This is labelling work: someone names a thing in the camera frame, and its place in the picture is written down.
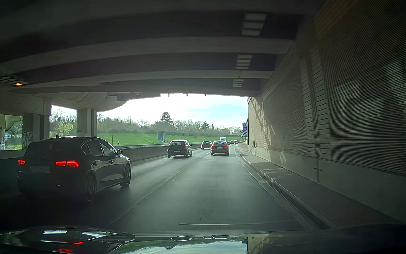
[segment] concrete ceiling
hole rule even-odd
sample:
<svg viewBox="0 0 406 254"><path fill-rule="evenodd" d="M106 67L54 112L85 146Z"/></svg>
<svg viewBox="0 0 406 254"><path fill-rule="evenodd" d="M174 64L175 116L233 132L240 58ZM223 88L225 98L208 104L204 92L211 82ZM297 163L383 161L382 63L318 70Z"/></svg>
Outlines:
<svg viewBox="0 0 406 254"><path fill-rule="evenodd" d="M317 11L312 0L13 2L0 11L0 77L25 84L0 89L97 110L160 93L255 96Z"/></svg>

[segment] road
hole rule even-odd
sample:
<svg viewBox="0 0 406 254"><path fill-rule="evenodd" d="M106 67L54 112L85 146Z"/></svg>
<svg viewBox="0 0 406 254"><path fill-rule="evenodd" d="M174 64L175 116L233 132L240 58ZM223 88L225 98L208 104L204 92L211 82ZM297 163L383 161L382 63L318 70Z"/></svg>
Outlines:
<svg viewBox="0 0 406 254"><path fill-rule="evenodd" d="M176 230L299 230L302 225L257 182L230 146L230 156L194 149L132 164L128 188L115 186L78 206L23 195L0 203L0 231L42 225L82 225L129 233Z"/></svg>

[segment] tire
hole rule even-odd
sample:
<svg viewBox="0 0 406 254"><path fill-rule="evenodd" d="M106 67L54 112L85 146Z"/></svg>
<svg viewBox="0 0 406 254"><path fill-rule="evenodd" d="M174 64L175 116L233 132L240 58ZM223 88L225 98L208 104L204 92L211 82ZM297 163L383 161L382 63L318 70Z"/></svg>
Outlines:
<svg viewBox="0 0 406 254"><path fill-rule="evenodd" d="M125 175L123 176L123 182L120 183L122 188L129 187L131 184L131 167L126 165L125 167Z"/></svg>
<svg viewBox="0 0 406 254"><path fill-rule="evenodd" d="M83 187L83 201L85 203L94 203L97 195L97 183L95 182L95 177L88 175L84 180Z"/></svg>

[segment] blue sign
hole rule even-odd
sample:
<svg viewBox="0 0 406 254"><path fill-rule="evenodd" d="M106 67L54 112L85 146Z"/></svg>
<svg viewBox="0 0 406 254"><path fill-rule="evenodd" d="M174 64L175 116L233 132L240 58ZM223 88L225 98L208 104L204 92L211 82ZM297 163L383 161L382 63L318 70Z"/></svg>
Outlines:
<svg viewBox="0 0 406 254"><path fill-rule="evenodd" d="M242 135L240 137L247 137L247 123L242 123Z"/></svg>

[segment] guardrail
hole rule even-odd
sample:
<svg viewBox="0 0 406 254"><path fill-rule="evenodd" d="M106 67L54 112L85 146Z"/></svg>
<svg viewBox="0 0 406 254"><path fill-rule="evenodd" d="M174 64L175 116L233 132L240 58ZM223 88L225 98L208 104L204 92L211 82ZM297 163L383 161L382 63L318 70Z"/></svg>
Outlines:
<svg viewBox="0 0 406 254"><path fill-rule="evenodd" d="M201 144L201 142L195 142L195 143L189 143L190 145L197 145ZM148 145L121 145L121 146L115 146L115 147L121 147L121 150L123 149L132 149L132 148L140 148L140 147L168 147L169 142L166 144L148 144Z"/></svg>

